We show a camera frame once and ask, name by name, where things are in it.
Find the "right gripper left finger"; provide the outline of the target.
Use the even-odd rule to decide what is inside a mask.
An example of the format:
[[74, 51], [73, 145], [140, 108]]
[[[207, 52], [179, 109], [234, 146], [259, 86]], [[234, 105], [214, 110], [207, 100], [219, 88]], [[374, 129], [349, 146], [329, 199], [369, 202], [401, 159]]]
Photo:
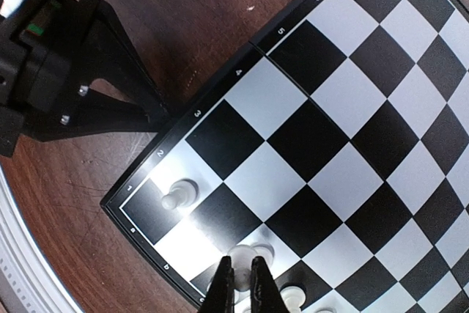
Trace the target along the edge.
[[198, 313], [233, 313], [235, 275], [230, 256], [221, 258], [207, 295]]

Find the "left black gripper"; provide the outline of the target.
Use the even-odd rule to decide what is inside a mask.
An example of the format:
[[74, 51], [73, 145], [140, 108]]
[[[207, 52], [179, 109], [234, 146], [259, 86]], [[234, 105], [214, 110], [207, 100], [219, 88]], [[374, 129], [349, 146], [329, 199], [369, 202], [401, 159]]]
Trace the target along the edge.
[[[96, 78], [130, 98], [92, 89]], [[26, 0], [1, 21], [1, 154], [24, 134], [55, 141], [152, 132], [169, 117], [117, 14], [104, 0]]]

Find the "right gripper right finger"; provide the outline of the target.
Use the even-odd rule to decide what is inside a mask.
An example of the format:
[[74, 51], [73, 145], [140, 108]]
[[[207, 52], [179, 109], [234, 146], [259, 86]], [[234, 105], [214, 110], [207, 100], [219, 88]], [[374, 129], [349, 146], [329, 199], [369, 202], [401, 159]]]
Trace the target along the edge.
[[251, 312], [288, 313], [264, 257], [254, 257], [250, 278]]

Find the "black grey chess board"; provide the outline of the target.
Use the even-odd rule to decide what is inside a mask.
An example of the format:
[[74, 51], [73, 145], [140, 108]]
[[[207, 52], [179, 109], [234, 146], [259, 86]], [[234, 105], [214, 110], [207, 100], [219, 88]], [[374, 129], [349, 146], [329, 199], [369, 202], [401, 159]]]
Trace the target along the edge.
[[[199, 188], [165, 210], [178, 180]], [[190, 303], [270, 244], [303, 312], [468, 310], [468, 10], [295, 0], [101, 202]]]

